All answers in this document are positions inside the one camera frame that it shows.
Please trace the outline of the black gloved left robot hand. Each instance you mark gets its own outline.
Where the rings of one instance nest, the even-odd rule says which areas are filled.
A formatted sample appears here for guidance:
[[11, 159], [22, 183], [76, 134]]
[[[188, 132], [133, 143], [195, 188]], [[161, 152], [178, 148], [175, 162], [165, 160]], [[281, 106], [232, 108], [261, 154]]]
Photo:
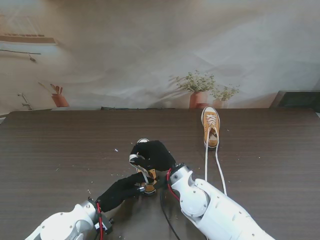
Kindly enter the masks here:
[[99, 203], [103, 213], [109, 212], [123, 203], [126, 199], [142, 194], [140, 184], [146, 183], [141, 172], [117, 180], [113, 183], [96, 202]]

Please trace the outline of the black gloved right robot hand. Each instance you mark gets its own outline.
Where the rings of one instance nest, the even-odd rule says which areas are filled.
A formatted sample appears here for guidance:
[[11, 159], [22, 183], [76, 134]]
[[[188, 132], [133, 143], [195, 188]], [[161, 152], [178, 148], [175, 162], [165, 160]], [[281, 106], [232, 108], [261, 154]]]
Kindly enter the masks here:
[[129, 163], [147, 171], [164, 172], [176, 166], [176, 161], [159, 140], [138, 142], [129, 155]]

